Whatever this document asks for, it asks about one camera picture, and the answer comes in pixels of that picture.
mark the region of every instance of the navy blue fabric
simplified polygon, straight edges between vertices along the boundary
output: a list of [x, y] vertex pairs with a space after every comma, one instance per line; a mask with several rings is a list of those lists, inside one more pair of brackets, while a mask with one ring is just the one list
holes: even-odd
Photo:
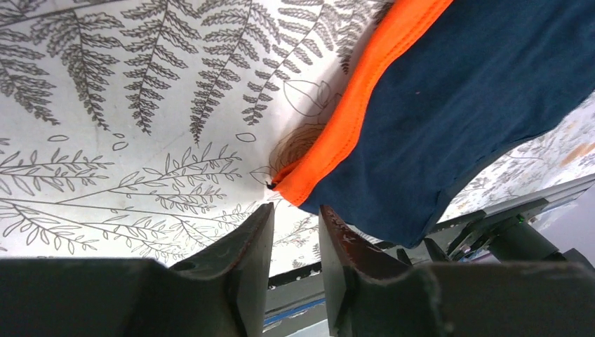
[[595, 1], [455, 0], [377, 83], [354, 151], [301, 206], [413, 247], [452, 198], [595, 89]]

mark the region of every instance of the orange trim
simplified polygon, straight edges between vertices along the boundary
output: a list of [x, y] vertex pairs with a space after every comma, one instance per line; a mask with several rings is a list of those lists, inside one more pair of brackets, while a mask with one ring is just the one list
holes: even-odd
[[355, 148], [374, 86], [453, 0], [396, 0], [370, 39], [337, 109], [314, 145], [273, 179], [275, 191], [299, 206]]

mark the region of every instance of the stitching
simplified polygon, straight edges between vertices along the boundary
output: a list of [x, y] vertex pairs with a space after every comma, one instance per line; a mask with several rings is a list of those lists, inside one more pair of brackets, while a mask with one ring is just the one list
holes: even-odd
[[[420, 16], [420, 19], [418, 20], [417, 24], [414, 25], [414, 27], [411, 28], [406, 33], [406, 35], [390, 51], [388, 51], [385, 54], [385, 56], [382, 58], [382, 61], [381, 61], [382, 67], [377, 68], [377, 70], [373, 73], [373, 76], [371, 76], [370, 78], [374, 79], [378, 76], [379, 73], [381, 74], [384, 71], [386, 71], [386, 69], [388, 67], [388, 65], [386, 65], [387, 61], [389, 61], [388, 63], [393, 62], [395, 59], [395, 57], [394, 57], [395, 54], [403, 53], [406, 49], [410, 48], [415, 43], [415, 41], [417, 41], [420, 38], [419, 37], [420, 32], [429, 29], [429, 26], [431, 26], [431, 25], [428, 25], [428, 23], [437, 19], [436, 14], [438, 14], [437, 16], [440, 16], [440, 14], [442, 14], [442, 12], [444, 12], [445, 8], [443, 7], [443, 5], [446, 3], [450, 3], [451, 1], [452, 0], [436, 0], [436, 1], [434, 1], [434, 3], [432, 5], [430, 5], [430, 7], [427, 9], [427, 11], [425, 11], [425, 13], [423, 13]], [[372, 79], [369, 79], [365, 84], [366, 92], [368, 92], [370, 90], [370, 85], [372, 84]], [[357, 108], [358, 108], [358, 110], [361, 110], [363, 108], [363, 102], [359, 103]], [[354, 123], [352, 128], [348, 131], [349, 138], [352, 138], [354, 136], [357, 128], [359, 128], [361, 130], [361, 127], [363, 126], [363, 118], [364, 117], [365, 117], [365, 112], [363, 114], [361, 114], [361, 116], [357, 117], [356, 123]], [[340, 151], [335, 153], [335, 155], [328, 162], [328, 164], [326, 164], [324, 166], [324, 168], [317, 170], [317, 172], [324, 173], [330, 167], [338, 166], [338, 164], [340, 164], [340, 162], [336, 162], [336, 159], [338, 157], [343, 157], [345, 155], [345, 150], [348, 147], [351, 147], [351, 146], [348, 144], [343, 145], [343, 147], [341, 147]], [[311, 156], [310, 152], [306, 153], [306, 155], [302, 158], [302, 162], [307, 161], [310, 156]], [[305, 201], [305, 199], [307, 198], [307, 196], [312, 192], [312, 190], [314, 189], [316, 184], [327, 175], [328, 175], [328, 172], [322, 174], [322, 177], [316, 182], [312, 182], [312, 179], [309, 179], [309, 181], [306, 183], [305, 187], [302, 188], [302, 192], [296, 198], [291, 198], [291, 200], [288, 198], [286, 198], [286, 199], [292, 204], [303, 203]]]

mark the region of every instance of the leaf print tablecloth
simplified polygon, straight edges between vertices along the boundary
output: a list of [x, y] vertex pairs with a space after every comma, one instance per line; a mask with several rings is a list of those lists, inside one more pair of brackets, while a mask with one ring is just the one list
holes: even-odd
[[[271, 274], [318, 220], [265, 185], [320, 134], [385, 0], [0, 0], [0, 256], [167, 265], [276, 205]], [[443, 219], [595, 172], [594, 99]]]

